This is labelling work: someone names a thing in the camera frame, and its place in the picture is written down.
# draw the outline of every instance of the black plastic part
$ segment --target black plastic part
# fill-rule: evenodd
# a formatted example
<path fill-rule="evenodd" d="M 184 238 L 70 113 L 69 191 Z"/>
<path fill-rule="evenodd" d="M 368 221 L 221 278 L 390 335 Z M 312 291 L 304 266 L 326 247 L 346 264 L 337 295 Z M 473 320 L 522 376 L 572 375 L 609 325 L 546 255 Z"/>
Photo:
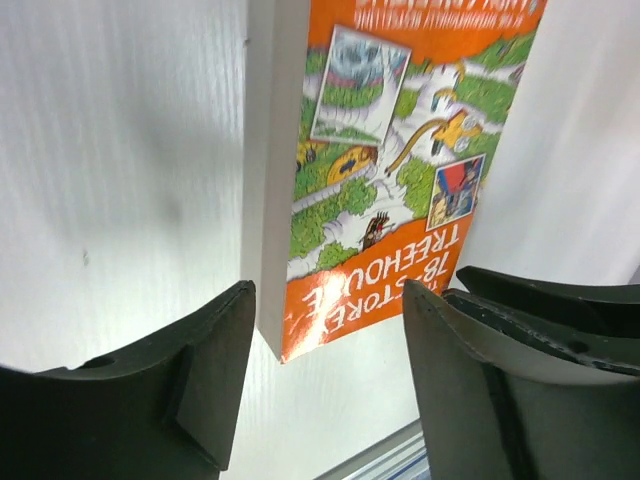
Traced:
<path fill-rule="evenodd" d="M 640 478 L 640 286 L 458 276 L 403 298 L 433 480 Z"/>
<path fill-rule="evenodd" d="M 239 282 L 76 370 L 0 368 L 0 478 L 211 480 L 229 464 L 255 317 Z"/>

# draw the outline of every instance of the white surface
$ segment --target white surface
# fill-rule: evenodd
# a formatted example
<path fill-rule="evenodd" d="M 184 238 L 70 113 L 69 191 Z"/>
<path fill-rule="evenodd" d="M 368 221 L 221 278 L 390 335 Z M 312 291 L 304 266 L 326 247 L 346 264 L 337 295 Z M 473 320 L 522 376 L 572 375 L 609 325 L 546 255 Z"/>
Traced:
<path fill-rule="evenodd" d="M 14 0 L 0 9 L 0 362 L 78 365 L 240 276 L 245 4 Z M 640 263 L 639 17 L 635 0 L 549 2 L 465 262 L 554 280 L 629 280 Z M 274 22 L 276 38 L 298 31 L 286 16 L 260 20 L 254 44 L 274 38 Z M 268 86 L 285 82 L 280 72 L 295 68 L 280 67 L 295 60 L 295 45 L 258 45 L 278 65 L 263 72 Z M 295 144 L 297 127 L 260 117 L 265 105 L 247 105 L 267 129 L 263 140 Z M 290 178 L 260 166 L 261 145 L 247 162 L 268 185 L 254 186 L 280 186 L 281 197 L 264 212 L 273 223 L 254 217 L 259 235 L 288 221 L 278 205 L 291 202 Z M 293 173 L 293 160 L 280 161 Z M 277 259 L 278 248 L 286 256 L 286 229 L 269 238 L 257 258 Z M 261 264 L 256 278 L 272 289 L 272 308 L 284 287 L 286 266 L 278 268 Z M 284 367 L 256 335 L 222 478 L 310 479 L 415 418 L 399 319 Z"/>

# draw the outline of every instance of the book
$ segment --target book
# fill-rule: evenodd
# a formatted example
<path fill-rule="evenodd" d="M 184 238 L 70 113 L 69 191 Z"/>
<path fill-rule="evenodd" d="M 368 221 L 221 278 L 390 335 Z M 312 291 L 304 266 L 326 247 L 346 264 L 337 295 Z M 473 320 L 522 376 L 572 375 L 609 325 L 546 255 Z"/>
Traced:
<path fill-rule="evenodd" d="M 282 362 L 447 287 L 545 6 L 311 0 Z"/>

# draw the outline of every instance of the children's book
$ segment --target children's book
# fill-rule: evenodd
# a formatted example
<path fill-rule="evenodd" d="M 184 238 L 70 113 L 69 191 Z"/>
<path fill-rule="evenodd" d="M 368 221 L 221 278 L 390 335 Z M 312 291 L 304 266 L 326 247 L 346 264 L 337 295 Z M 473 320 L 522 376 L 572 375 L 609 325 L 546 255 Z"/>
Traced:
<path fill-rule="evenodd" d="M 283 362 L 447 287 L 545 4 L 311 0 Z"/>

